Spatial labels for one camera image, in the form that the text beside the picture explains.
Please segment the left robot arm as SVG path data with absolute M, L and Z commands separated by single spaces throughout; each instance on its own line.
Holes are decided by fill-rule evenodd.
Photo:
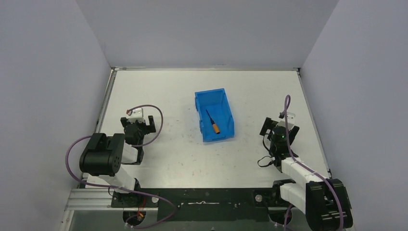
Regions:
M 84 149 L 79 167 L 84 173 L 106 181 L 115 186 L 117 193 L 129 193 L 140 189 L 139 181 L 130 176 L 123 165 L 140 165 L 144 157 L 144 137 L 156 132 L 154 117 L 122 117 L 123 133 L 107 136 L 94 133 Z

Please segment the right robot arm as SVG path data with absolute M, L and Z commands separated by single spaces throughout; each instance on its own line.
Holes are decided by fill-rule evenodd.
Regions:
M 273 183 L 272 201 L 280 206 L 291 204 L 302 211 L 313 231 L 337 231 L 353 227 L 354 221 L 347 190 L 339 179 L 325 178 L 308 167 L 289 145 L 293 143 L 299 127 L 294 125 L 294 115 L 285 126 L 267 117 L 260 135 L 270 141 L 267 148 L 271 158 L 269 166 L 289 176 Z

